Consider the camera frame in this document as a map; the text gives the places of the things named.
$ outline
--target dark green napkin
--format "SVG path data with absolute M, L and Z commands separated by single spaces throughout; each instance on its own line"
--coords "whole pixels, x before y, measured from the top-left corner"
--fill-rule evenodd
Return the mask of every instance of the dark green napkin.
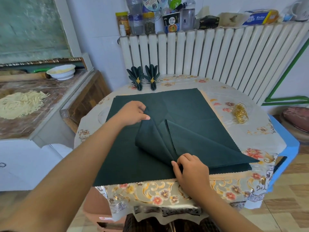
M 198 89 L 116 96 L 107 120 L 141 101 L 150 120 L 123 128 L 94 186 L 175 178 L 171 161 L 196 155 L 210 174 L 251 170 L 258 160 L 240 152 Z

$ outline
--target tiled floor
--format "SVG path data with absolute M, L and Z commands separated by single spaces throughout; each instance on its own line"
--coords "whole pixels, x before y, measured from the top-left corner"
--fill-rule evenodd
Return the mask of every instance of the tiled floor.
M 14 211 L 27 191 L 0 192 L 0 222 Z M 301 146 L 298 156 L 277 180 L 273 192 L 265 196 L 261 208 L 241 213 L 265 232 L 309 232 L 309 146 Z M 80 209 L 68 232 L 95 232 Z

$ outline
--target plastic tablecloth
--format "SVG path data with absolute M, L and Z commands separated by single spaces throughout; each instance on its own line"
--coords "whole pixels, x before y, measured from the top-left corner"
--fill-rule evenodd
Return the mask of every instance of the plastic tablecloth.
M 251 164 L 251 176 L 210 181 L 211 187 L 233 207 L 238 209 L 260 207 L 273 174 L 276 158 L 286 148 L 286 144 L 260 106 L 233 87 L 209 78 L 166 75 L 157 80 L 155 91 L 150 89 L 149 83 L 144 82 L 142 91 L 129 84 L 112 92 L 82 118 L 74 147 L 76 148 L 105 123 L 115 96 L 191 88 L 198 88 L 207 94 L 208 103 L 242 153 L 260 160 Z M 249 117 L 246 124 L 239 124 L 233 115 L 232 111 L 238 103 L 245 104 Z M 156 217 L 161 224 L 175 219 L 187 219 L 199 223 L 208 216 L 183 192 L 176 179 L 96 188 L 108 199 L 114 220 L 133 213 L 138 221 Z

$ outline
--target radiator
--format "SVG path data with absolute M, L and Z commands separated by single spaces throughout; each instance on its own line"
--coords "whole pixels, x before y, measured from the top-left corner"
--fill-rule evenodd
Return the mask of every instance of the radiator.
M 121 37 L 125 66 L 158 65 L 161 75 L 187 74 L 221 81 L 258 105 L 268 96 L 309 23 L 280 23 Z

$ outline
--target hand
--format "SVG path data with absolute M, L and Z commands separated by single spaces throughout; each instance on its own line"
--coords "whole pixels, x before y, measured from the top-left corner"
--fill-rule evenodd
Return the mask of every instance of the hand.
M 209 169 L 197 156 L 183 154 L 177 163 L 172 161 L 172 166 L 182 189 L 199 205 L 205 197 L 215 193 L 209 183 Z
M 140 101 L 131 101 L 124 105 L 115 116 L 118 122 L 126 125 L 133 125 L 141 120 L 150 120 L 150 116 L 144 114 L 146 106 Z

